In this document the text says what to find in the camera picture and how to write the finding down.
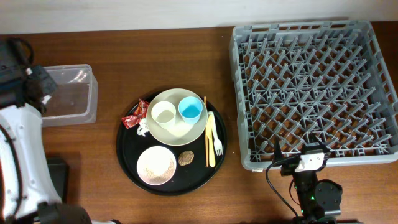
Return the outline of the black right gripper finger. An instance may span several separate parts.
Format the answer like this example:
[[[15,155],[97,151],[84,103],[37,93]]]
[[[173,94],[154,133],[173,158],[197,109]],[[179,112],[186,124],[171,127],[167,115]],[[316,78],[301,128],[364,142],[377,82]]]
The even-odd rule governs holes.
[[[279,162],[283,159],[283,155],[282,155],[282,150],[280,148],[280,139],[278,137],[275,138],[275,143],[274,143],[274,157],[272,162],[276,163]]]
[[[308,139],[310,143],[308,144],[308,148],[310,151],[321,151],[322,153],[330,153],[330,150],[317,138],[314,133],[310,133],[308,135]]]

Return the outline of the brown cookie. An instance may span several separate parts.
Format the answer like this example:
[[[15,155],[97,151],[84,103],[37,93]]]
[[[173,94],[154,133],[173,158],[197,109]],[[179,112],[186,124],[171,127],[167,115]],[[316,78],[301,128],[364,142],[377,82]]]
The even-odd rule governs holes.
[[[178,157],[178,163],[180,166],[185,166],[192,163],[194,153],[192,151],[184,151]]]

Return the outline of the red snack wrapper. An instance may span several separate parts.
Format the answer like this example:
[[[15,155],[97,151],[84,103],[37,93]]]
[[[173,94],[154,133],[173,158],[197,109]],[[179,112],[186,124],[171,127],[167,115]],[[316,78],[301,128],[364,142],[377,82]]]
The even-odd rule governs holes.
[[[121,118],[121,121],[126,129],[133,128],[139,124],[144,118],[146,118],[149,103],[145,100],[140,99],[136,109],[131,115]]]

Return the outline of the pink small bowl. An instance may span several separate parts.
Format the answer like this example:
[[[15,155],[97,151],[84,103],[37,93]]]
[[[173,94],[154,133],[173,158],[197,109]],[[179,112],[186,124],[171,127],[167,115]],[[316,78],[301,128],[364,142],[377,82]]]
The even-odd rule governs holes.
[[[144,183],[157,186],[165,184],[174,176],[177,161],[170,149],[153,146],[139,156],[136,169]]]

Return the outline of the cream plastic cup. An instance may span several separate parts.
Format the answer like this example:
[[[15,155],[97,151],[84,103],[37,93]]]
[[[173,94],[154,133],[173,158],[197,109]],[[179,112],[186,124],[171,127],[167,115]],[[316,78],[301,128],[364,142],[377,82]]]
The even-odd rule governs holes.
[[[156,103],[151,110],[152,119],[164,129],[170,129],[176,122],[175,106],[168,101]]]

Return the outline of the small white tissue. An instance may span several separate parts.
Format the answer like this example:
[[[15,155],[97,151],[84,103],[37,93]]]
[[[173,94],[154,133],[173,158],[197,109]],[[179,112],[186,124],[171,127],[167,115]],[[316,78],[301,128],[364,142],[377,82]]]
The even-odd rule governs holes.
[[[139,136],[146,136],[146,133],[149,132],[149,127],[147,125],[147,119],[142,118],[139,122],[139,127],[137,128],[137,134]]]

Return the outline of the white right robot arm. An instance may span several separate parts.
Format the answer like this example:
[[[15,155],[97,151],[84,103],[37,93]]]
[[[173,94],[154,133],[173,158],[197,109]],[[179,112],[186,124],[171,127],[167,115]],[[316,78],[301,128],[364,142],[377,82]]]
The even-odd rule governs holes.
[[[317,173],[326,167],[330,150],[315,134],[308,135],[302,151],[286,158],[281,165],[281,175],[291,175],[297,193],[301,216],[294,223],[336,223],[341,214],[343,188],[328,179],[320,180]]]

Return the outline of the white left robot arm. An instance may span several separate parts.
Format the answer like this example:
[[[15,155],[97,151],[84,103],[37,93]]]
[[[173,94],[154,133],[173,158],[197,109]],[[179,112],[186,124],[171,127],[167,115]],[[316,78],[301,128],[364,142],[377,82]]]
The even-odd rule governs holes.
[[[1,223],[92,223],[83,207],[62,202],[50,178],[42,115],[57,84],[33,61],[28,41],[1,41]]]

